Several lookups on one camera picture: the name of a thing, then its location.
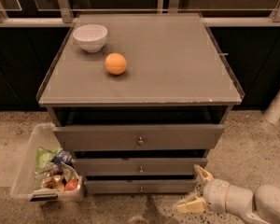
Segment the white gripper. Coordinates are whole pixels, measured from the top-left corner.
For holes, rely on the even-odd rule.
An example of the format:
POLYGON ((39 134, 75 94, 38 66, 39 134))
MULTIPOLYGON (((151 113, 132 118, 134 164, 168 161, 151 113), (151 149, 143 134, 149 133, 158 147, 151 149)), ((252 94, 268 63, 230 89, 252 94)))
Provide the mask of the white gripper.
POLYGON ((213 176, 202 166, 195 164, 194 170, 197 174, 198 182, 205 185, 203 188, 203 198, 191 193, 187 198, 175 204, 175 210, 179 213, 202 213, 208 207, 216 213, 226 213, 226 200, 230 183, 213 176))

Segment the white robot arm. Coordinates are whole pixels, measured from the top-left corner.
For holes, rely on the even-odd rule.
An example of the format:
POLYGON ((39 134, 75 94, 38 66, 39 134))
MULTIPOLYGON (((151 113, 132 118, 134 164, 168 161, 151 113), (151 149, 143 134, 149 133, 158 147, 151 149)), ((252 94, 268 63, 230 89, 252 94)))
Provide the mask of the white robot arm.
POLYGON ((175 204, 179 213, 201 213, 206 209, 230 214, 245 224, 280 224, 280 188, 262 185, 255 192, 230 184, 213 176, 195 164, 202 195, 192 192, 175 204))

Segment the white cylindrical robot base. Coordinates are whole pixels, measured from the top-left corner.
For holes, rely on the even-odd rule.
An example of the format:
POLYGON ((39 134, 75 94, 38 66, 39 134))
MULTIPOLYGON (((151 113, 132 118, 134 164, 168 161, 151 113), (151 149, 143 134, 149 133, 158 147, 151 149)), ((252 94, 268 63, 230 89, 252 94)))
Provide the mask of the white cylindrical robot base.
POLYGON ((265 110, 263 116, 270 123, 276 123, 280 120, 280 90, 265 110))

